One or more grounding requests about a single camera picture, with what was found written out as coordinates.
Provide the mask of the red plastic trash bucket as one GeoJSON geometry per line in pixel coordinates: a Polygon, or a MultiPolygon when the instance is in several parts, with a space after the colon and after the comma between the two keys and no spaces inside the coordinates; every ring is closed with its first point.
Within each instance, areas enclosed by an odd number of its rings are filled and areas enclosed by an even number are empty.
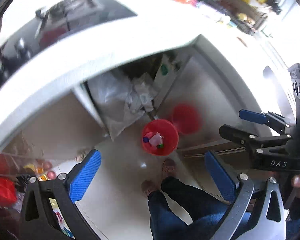
{"type": "Polygon", "coordinates": [[[142,148],[149,154],[168,156],[178,146],[179,133],[175,126],[165,120],[157,119],[149,122],[142,130],[142,148]]]}

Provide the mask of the right leg dark trousers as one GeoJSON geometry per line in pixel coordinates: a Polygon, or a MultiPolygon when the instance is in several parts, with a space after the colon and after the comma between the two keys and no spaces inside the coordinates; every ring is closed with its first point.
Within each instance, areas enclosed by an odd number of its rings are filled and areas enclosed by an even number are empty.
{"type": "Polygon", "coordinates": [[[165,178],[161,189],[187,211],[194,223],[200,222],[208,229],[219,223],[229,207],[205,191],[186,185],[174,177],[165,178]]]}

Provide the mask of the gas stove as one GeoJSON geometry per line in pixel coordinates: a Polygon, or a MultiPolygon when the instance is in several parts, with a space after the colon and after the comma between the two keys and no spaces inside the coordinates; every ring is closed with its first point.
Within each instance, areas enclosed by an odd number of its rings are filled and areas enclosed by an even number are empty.
{"type": "Polygon", "coordinates": [[[23,64],[59,40],[95,25],[135,16],[115,0],[62,0],[36,11],[0,46],[0,87],[23,64]]]}

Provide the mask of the large white woven sack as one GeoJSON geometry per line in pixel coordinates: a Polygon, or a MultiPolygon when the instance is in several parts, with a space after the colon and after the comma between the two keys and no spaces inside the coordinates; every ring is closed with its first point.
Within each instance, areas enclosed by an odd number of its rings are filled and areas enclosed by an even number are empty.
{"type": "Polygon", "coordinates": [[[133,90],[129,78],[113,69],[88,80],[88,88],[111,139],[115,140],[135,117],[130,109],[133,90]]]}

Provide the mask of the left leg dark trousers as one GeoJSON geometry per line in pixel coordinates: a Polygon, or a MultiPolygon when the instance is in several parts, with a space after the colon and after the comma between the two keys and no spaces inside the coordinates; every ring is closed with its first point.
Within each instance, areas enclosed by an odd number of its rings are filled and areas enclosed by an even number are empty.
{"type": "Polygon", "coordinates": [[[206,239],[206,227],[200,222],[187,225],[170,209],[161,191],[148,198],[150,228],[154,239],[206,239]]]}

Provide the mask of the leg dark trousers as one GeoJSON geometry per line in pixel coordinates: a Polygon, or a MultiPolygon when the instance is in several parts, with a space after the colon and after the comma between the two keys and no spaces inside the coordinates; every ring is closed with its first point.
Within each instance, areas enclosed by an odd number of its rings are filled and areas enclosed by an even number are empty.
{"type": "Polygon", "coordinates": [[[165,178],[161,189],[187,211],[194,223],[200,222],[208,229],[219,223],[229,207],[205,191],[186,185],[174,177],[165,178]]]}
{"type": "Polygon", "coordinates": [[[206,227],[200,222],[187,225],[170,209],[161,191],[148,198],[150,228],[154,239],[206,239],[206,227]]]}

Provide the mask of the steel cabinet door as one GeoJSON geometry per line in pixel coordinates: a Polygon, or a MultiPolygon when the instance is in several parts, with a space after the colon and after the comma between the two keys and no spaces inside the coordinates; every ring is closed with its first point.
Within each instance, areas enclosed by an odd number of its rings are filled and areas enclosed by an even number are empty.
{"type": "Polygon", "coordinates": [[[179,134],[179,148],[188,148],[221,140],[219,128],[226,124],[256,134],[254,124],[239,118],[243,106],[233,92],[219,84],[208,62],[192,56],[158,109],[160,118],[172,121],[175,107],[187,105],[198,115],[196,131],[179,134]]]}

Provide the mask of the left pink slipper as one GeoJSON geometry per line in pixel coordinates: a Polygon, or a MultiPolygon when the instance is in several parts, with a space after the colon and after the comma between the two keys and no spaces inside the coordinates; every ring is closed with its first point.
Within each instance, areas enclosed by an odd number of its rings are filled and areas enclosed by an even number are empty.
{"type": "Polygon", "coordinates": [[[157,187],[157,185],[151,180],[145,180],[141,184],[141,190],[147,199],[152,192],[158,191],[158,189],[159,188],[157,187]]]}

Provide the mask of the pink slipper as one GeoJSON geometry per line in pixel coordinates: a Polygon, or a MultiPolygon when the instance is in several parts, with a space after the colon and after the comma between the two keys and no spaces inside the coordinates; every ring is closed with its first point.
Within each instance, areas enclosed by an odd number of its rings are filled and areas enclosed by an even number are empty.
{"type": "Polygon", "coordinates": [[[176,177],[176,163],[170,158],[167,158],[162,164],[162,179],[168,177],[176,177]]]}
{"type": "Polygon", "coordinates": [[[141,190],[147,199],[152,192],[158,191],[158,189],[159,188],[157,187],[157,185],[151,180],[145,180],[141,184],[141,190]]]}

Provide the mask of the green round sticker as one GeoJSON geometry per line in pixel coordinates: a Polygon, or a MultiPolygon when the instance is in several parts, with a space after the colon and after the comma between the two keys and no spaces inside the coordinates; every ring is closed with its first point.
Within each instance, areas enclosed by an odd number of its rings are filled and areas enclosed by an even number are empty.
{"type": "Polygon", "coordinates": [[[161,74],[162,76],[165,76],[168,74],[168,68],[165,64],[162,64],[161,67],[160,67],[160,71],[161,71],[161,74]]]}

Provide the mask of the right pink slipper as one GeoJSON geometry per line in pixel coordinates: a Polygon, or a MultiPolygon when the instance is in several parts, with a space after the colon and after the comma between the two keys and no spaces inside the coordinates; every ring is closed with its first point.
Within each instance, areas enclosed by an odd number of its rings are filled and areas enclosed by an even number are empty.
{"type": "Polygon", "coordinates": [[[167,158],[162,164],[162,179],[168,177],[176,177],[176,163],[170,158],[167,158]]]}

